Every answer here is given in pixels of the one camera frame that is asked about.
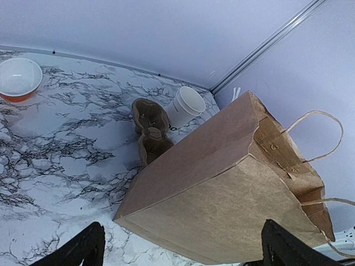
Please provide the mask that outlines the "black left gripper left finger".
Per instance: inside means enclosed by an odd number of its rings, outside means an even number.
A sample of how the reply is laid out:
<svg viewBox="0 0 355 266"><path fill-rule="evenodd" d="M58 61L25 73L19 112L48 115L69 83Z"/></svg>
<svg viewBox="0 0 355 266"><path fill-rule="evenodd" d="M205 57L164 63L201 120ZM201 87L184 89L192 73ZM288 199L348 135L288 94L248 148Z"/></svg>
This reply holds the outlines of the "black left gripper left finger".
<svg viewBox="0 0 355 266"><path fill-rule="evenodd" d="M105 230L93 222L55 252L33 265L103 265Z"/></svg>

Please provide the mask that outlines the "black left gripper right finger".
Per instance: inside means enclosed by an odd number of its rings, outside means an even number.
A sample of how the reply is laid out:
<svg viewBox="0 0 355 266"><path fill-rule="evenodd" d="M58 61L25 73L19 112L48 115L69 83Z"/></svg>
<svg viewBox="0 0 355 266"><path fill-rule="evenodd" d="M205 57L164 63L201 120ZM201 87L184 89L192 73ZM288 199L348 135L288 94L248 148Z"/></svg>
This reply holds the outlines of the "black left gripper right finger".
<svg viewBox="0 0 355 266"><path fill-rule="evenodd" d="M261 232L264 265L341 265L341 261L318 252L272 219Z"/></svg>

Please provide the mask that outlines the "brown paper bag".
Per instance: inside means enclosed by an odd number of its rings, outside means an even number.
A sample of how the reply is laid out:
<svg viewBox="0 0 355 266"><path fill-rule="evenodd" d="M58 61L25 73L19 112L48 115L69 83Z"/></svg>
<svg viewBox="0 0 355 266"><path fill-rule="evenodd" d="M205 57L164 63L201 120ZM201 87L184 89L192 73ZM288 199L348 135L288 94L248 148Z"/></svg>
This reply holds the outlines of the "brown paper bag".
<svg viewBox="0 0 355 266"><path fill-rule="evenodd" d="M324 194L289 129L247 91L146 166L114 221L200 263L250 262L268 219L310 247L334 242Z"/></svg>

